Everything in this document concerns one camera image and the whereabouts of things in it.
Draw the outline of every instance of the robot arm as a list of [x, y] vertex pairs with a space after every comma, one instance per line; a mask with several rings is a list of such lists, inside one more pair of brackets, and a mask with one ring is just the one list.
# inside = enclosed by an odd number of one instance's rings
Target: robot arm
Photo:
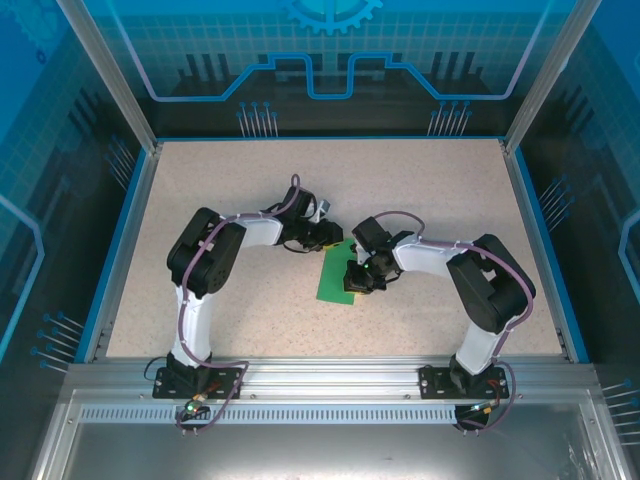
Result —
[[[471, 319], [465, 339], [452, 358], [450, 375], [465, 393], [491, 366], [507, 324], [522, 314], [527, 298], [518, 282], [499, 264], [464, 248], [429, 245], [413, 232], [395, 236], [372, 217], [353, 230], [357, 260], [350, 260], [344, 277], [345, 291], [369, 294], [386, 290], [402, 272], [419, 271], [454, 282]], [[532, 296], [533, 283], [505, 246], [493, 235], [483, 235], [473, 245], [496, 255], [524, 279]]]
[[[295, 188], [291, 187], [284, 200], [269, 210], [287, 204], [294, 194]], [[209, 329], [215, 311], [215, 293], [229, 278], [240, 249], [256, 245], [282, 245], [295, 240], [304, 251], [318, 251], [339, 243], [343, 239], [342, 229], [325, 218], [329, 207], [327, 201], [318, 203], [312, 193], [300, 189], [294, 203], [286, 211], [273, 217], [256, 215], [238, 218], [220, 230], [215, 243], [195, 265], [187, 284], [189, 299], [183, 319], [183, 333], [186, 346], [198, 359], [206, 361], [211, 355]], [[178, 308], [182, 302], [184, 272], [211, 229], [222, 220], [224, 217], [208, 208], [199, 209], [169, 253], [167, 266], [176, 286]], [[168, 365], [177, 369], [198, 366], [186, 355], [178, 335]]]

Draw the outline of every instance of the speckled tabletop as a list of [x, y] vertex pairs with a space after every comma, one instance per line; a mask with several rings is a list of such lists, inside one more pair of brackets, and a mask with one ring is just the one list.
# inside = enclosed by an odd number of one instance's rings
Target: speckled tabletop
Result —
[[[282, 200], [292, 173], [345, 231], [402, 209], [425, 236], [497, 235], [538, 287], [534, 314], [509, 338], [509, 354], [559, 354], [547, 301], [496, 140], [289, 140], [166, 143], [109, 343], [110, 357], [166, 354], [176, 298], [165, 261], [193, 213], [251, 212]], [[392, 233], [410, 219], [381, 220]], [[254, 247], [238, 255], [211, 319], [214, 355], [453, 354], [469, 319], [453, 283], [406, 273], [387, 292], [346, 306], [316, 300], [324, 253]]]

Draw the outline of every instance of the gear icon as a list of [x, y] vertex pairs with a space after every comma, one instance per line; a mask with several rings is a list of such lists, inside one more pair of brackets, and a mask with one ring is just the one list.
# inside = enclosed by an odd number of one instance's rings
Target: gear icon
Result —
[[58, 32], [55, 0], [0, 0], [0, 13], [8, 11], [29, 41], [44, 49]]
[[281, 5], [301, 28], [333, 35], [336, 30], [347, 33], [349, 27], [360, 28], [361, 20], [371, 20], [373, 9], [382, 7], [382, 0], [282, 0]]

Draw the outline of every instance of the metal base plate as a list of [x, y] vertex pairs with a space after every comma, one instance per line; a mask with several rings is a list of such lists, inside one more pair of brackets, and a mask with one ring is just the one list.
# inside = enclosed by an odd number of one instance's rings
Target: metal base plate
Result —
[[449, 376], [449, 367], [433, 367], [426, 365], [418, 369], [420, 398], [423, 400], [492, 400], [496, 398], [495, 389], [487, 383], [496, 380], [500, 385], [500, 399], [509, 398], [509, 386], [502, 368], [493, 367], [482, 374], [482, 381], [462, 395]]
[[[217, 368], [209, 369], [208, 384], [212, 385], [215, 382], [220, 383], [220, 386], [209, 392], [207, 398], [210, 400], [224, 400], [229, 395], [229, 392], [233, 388], [233, 383], [236, 378], [240, 376], [242, 372], [241, 368]], [[240, 389], [238, 387], [232, 398], [240, 398]], [[164, 399], [190, 399], [194, 395], [200, 392], [196, 391], [196, 388], [189, 384], [185, 380], [181, 380], [168, 368], [159, 368], [156, 373], [156, 381], [153, 387], [153, 398]]]

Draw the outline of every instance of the green object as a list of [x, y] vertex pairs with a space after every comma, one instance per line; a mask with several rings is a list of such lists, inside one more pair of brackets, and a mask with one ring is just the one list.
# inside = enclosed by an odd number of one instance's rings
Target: green object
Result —
[[318, 300], [353, 305], [355, 294], [345, 292], [342, 285], [347, 271], [347, 260], [356, 259], [356, 254], [351, 251], [351, 245], [353, 245], [353, 239], [348, 238], [326, 251], [316, 295]]

